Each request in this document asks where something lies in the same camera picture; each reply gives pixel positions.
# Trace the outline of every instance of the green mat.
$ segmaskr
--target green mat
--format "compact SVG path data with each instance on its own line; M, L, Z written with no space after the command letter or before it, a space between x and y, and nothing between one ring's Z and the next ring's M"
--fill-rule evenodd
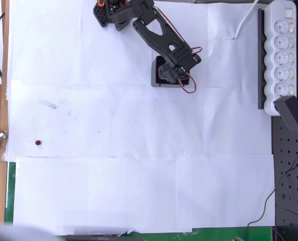
M8 165L8 193L7 207L5 209L5 222L14 220L14 197L16 181L16 164ZM248 241L272 241L271 227L249 228ZM244 238L247 228L194 228L192 232L185 233L137 233L124 234L123 236L139 237L142 241L231 241L233 237Z

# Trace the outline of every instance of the red wire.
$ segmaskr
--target red wire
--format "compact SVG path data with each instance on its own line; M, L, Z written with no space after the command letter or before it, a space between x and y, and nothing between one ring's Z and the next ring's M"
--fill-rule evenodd
M193 91L193 92L189 92L189 91L187 91L187 90L184 88L183 84L181 83L180 79L178 79L178 83L179 83L180 87L181 87L186 93L188 93L188 94L195 93L195 91L197 90L197 81L196 81L196 80L195 80L189 73L186 73L186 75L189 76L189 78L191 78L191 79L193 80L193 83L194 83L194 91Z
M194 54L200 53L203 50L202 47L194 47L192 49L199 49L197 52L193 52Z
M169 22L169 24L173 27L173 29L176 31L176 33L179 35L179 37L182 39L182 41L185 42L184 38L181 36L181 34L178 32L178 30L175 28L175 26L173 25L173 23L168 19L168 17L166 15L164 15L164 13L160 10L160 8L154 6L159 13Z

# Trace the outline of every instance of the black robotic arm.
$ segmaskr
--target black robotic arm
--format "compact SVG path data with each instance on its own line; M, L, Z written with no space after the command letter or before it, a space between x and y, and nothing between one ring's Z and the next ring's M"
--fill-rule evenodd
M102 27L113 23L117 31L125 28L131 19L137 18L133 22L134 29L161 55L152 64L152 86L180 84L183 87L189 84L189 72L201 62L201 58L170 26L160 9L154 6L153 0L98 0L93 12ZM161 26L162 35L147 28L155 19Z

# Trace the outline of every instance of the black pegboard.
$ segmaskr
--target black pegboard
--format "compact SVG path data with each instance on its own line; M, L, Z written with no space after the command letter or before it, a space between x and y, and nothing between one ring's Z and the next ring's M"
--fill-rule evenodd
M298 216L290 215L290 211L277 207L276 219L279 223L277 231L283 236L285 241L298 240Z
M295 1L295 4L297 8L296 62L298 66L298 1ZM282 119L276 116L272 119L272 136L275 165L275 184L277 184L282 174L291 167L291 164L298 155L298 133L290 132L286 128ZM295 170L290 171L282 178L275 192L275 201L276 225L281 228L287 228L288 230L285 231L289 233L289 238L292 238L298 232L298 167Z

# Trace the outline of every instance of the power socket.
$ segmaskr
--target power socket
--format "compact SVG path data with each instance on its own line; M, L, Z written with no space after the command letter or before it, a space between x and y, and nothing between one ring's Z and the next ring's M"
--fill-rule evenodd
M279 115L274 101L286 95L296 96L296 5L291 1L274 0L264 10L264 48L266 101L269 115Z

